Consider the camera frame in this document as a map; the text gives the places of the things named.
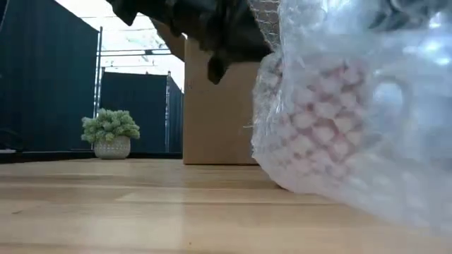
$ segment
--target succulent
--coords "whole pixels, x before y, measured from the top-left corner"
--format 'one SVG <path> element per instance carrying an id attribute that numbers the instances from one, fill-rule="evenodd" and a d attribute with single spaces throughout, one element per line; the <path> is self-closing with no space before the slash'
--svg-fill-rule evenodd
<path id="1" fill-rule="evenodd" d="M 83 117 L 82 140 L 89 143 L 111 142 L 116 137 L 140 138 L 140 127 L 133 121 L 128 111 L 100 109 L 96 118 Z"/>

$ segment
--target potted plant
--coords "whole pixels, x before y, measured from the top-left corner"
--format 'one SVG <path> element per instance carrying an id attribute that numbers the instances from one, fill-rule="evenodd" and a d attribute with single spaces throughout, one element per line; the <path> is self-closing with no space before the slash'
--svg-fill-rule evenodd
<path id="1" fill-rule="evenodd" d="M 130 154 L 130 139 L 140 138 L 140 128 L 128 111 L 101 109 L 97 117 L 84 117 L 82 140 L 94 144 L 100 159 L 125 159 Z"/>

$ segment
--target plastic bag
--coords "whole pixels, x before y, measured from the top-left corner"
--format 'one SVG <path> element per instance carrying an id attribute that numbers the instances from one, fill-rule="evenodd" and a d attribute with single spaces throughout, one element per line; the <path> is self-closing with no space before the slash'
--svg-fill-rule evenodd
<path id="1" fill-rule="evenodd" d="M 313 2 L 281 1 L 281 49 L 254 89 L 254 158 L 288 190 L 452 234 L 452 31 L 432 28 L 438 14 L 371 31 L 352 8 Z"/>
<path id="2" fill-rule="evenodd" d="M 277 49 L 280 46 L 280 0 L 248 0 L 248 3 L 267 43 Z"/>

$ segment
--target white ceiling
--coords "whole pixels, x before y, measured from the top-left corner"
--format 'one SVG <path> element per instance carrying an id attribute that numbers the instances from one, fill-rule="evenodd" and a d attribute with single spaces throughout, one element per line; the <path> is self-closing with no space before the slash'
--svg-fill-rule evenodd
<path id="1" fill-rule="evenodd" d="M 55 0 L 96 30 L 103 27 L 102 51 L 167 49 L 165 42 L 148 17 L 139 15 L 132 26 L 115 16 L 105 0 Z M 101 66 L 106 71 L 166 75 L 171 71 L 176 84 L 183 89 L 184 62 L 172 55 L 104 56 Z"/>

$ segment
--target white textured pot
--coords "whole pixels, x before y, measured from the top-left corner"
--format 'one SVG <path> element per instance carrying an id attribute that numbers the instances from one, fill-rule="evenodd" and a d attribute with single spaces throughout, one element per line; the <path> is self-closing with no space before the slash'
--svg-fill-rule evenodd
<path id="1" fill-rule="evenodd" d="M 100 159 L 126 159 L 130 154 L 130 138 L 119 136 L 111 142 L 94 143 L 94 153 Z"/>

